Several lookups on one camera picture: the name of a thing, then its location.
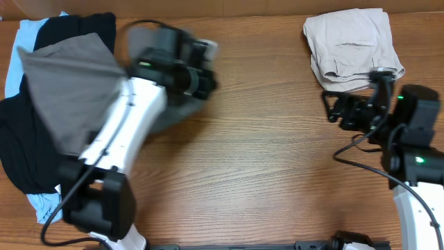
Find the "grey shorts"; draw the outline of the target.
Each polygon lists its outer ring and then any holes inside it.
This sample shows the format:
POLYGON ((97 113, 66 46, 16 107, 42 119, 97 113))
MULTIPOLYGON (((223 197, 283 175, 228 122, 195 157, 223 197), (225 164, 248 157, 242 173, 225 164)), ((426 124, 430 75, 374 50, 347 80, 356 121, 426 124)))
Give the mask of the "grey shorts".
POLYGON ((166 98, 145 125, 159 133, 202 108, 204 101, 173 90, 173 68, 190 33, 170 28, 138 27, 128 34, 132 65, 116 62, 97 33, 71 37, 34 52, 18 50, 34 109, 56 150, 79 156, 92 131, 110 118, 122 87, 132 78, 154 82, 166 98))

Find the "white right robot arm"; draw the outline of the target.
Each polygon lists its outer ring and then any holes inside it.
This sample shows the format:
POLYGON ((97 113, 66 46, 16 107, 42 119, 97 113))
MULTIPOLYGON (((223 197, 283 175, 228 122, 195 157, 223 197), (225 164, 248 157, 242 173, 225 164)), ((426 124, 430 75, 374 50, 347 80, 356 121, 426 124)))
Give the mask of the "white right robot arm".
POLYGON ((405 85, 392 113, 391 94, 379 87, 372 96, 324 91, 329 122, 354 131, 351 147, 368 140, 381 153, 381 169, 358 166, 388 179, 398 210, 403 249, 443 248, 443 152, 431 146, 441 108, 437 91, 405 85))

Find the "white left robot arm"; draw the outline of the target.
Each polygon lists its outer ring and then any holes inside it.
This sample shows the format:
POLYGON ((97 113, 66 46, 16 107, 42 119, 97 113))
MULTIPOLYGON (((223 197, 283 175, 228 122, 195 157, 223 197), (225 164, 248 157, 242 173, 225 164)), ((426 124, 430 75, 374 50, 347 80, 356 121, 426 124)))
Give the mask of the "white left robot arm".
POLYGON ((130 42, 130 77, 121 81, 99 134, 61 168, 64 220, 103 249, 148 249, 135 226, 128 177, 148 133, 194 113, 216 89, 216 42, 194 37, 130 42))

